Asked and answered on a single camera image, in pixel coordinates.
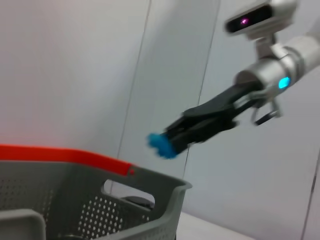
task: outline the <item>white table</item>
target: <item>white table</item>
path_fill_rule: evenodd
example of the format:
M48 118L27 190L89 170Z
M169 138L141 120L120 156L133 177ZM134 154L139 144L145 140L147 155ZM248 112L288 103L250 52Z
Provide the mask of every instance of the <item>white table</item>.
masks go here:
M254 240L237 232L181 213L176 240Z

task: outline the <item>blue object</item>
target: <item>blue object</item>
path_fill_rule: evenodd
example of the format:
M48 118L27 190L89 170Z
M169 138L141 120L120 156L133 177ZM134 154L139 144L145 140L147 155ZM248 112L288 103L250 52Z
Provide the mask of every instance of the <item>blue object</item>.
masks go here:
M168 138L163 134L151 133L148 137L148 145L151 148L157 149L157 154L165 159L174 159L177 157L177 153L174 147L168 140Z
M279 88L284 89L284 88L288 87L290 85L290 81L291 81L291 79L289 77L282 78L279 81L279 85L278 85Z

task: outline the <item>camera lens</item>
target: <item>camera lens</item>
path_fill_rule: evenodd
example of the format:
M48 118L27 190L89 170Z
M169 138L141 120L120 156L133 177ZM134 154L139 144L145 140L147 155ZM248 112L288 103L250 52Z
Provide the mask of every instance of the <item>camera lens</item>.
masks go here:
M270 5L262 6L252 12L229 21L225 28L229 33L233 34L242 29L270 19L272 16L272 7Z

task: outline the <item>gray basket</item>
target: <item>gray basket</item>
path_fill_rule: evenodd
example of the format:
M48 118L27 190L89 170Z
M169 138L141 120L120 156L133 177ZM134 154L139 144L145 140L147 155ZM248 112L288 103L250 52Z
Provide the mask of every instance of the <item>gray basket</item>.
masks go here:
M191 185L80 150L0 145L0 210L32 209L48 240L173 240ZM153 210L104 192L106 180L151 194Z
M44 240L44 218L29 209L0 211L1 240Z

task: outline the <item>blue led light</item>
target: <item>blue led light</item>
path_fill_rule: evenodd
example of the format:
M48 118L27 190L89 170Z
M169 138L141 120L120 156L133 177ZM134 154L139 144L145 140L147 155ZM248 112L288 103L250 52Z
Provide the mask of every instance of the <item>blue led light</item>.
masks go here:
M285 77L285 78L282 78L280 81L279 81L279 88L280 89L285 89L286 87L288 87L290 85L290 77Z

